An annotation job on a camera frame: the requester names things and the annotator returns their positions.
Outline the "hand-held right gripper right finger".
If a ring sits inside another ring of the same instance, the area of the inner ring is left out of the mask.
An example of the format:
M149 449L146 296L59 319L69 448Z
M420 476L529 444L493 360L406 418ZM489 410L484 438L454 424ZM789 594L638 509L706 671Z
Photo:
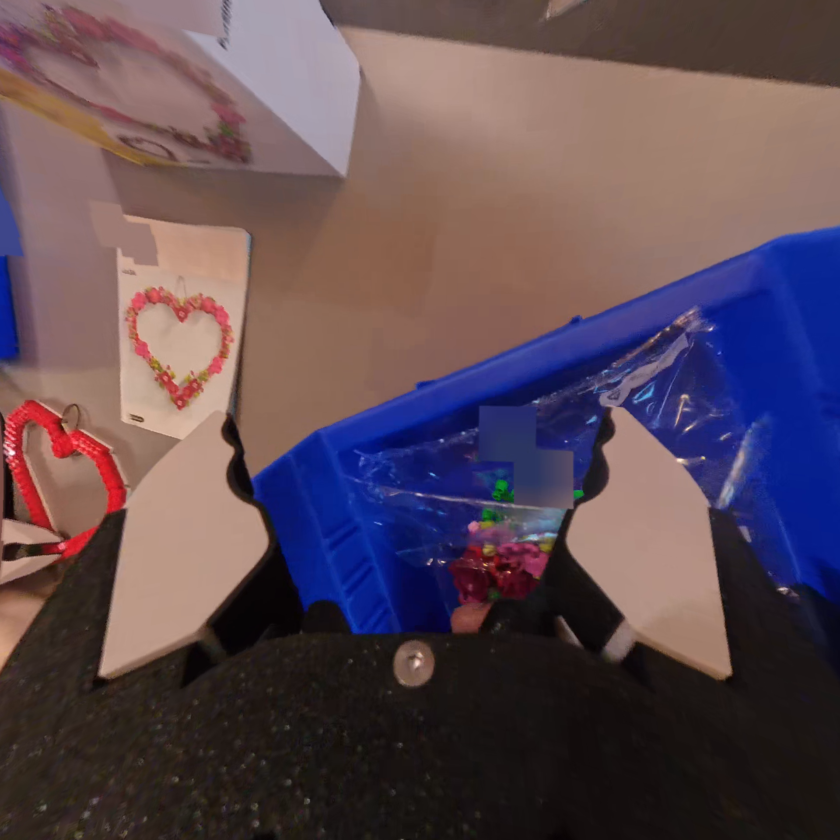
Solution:
M558 549L560 616L607 662L640 648L714 680L732 676L707 499L622 407L606 410Z

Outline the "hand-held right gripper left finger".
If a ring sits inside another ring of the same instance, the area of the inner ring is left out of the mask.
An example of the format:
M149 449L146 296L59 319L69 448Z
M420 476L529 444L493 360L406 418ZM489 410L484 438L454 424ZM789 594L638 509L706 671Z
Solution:
M209 414L123 512L98 677L116 679L194 644L213 658L252 645L264 621L249 600L277 540L233 418Z

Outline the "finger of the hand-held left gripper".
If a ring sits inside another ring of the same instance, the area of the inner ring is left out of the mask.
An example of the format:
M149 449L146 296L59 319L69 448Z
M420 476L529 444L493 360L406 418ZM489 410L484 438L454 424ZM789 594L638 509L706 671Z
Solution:
M27 521L4 519L2 521L2 545L20 547L26 545L46 545L62 543L64 537L48 528L37 526Z
M38 554L18 560L2 560L1 585L6 585L31 574L40 572L61 560L58 554Z

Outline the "red brick heart frame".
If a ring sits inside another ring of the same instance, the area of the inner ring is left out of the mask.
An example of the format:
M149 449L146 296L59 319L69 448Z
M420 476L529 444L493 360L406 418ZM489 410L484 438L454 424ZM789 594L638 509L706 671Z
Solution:
M128 487L112 448L78 427L69 429L64 416L45 404L27 400L7 416L2 416L2 440L5 473L24 503L29 515L28 522L58 533L26 454L27 435L31 427L38 427L47 435L55 458L80 456L95 466L106 493L106 515L123 508L128 497ZM6 549L2 547L2 560L18 560L38 554L58 554L61 558L59 562L71 560L87 547L97 530L98 527L94 527L64 537L62 543L7 546Z

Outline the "pile of colourful flower pieces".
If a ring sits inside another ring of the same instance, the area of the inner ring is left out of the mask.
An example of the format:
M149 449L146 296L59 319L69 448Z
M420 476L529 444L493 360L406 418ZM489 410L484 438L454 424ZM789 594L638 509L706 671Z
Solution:
M471 511L449 542L445 568L457 606L522 600L541 582L567 510L519 505L508 479Z

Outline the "grey desk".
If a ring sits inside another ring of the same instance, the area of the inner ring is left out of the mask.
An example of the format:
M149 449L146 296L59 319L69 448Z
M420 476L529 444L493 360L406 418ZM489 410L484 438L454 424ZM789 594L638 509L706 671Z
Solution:
M362 29L344 181L143 168L2 106L26 257L2 384L78 399L137 480L171 442L119 413L112 252L88 199L254 238L239 428L252 470L319 427L763 241L838 224L838 87Z

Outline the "white heart print instruction booklet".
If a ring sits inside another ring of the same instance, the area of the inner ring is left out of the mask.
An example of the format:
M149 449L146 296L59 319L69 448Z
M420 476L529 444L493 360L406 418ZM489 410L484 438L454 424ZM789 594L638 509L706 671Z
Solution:
M183 439L232 410L251 237L125 215L117 256L122 420Z

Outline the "white heart print cardboard box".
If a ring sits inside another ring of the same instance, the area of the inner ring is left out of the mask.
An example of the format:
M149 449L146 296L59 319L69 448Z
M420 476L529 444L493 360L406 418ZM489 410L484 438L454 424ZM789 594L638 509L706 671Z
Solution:
M344 178L361 68L320 2L2 1L2 99L139 165Z

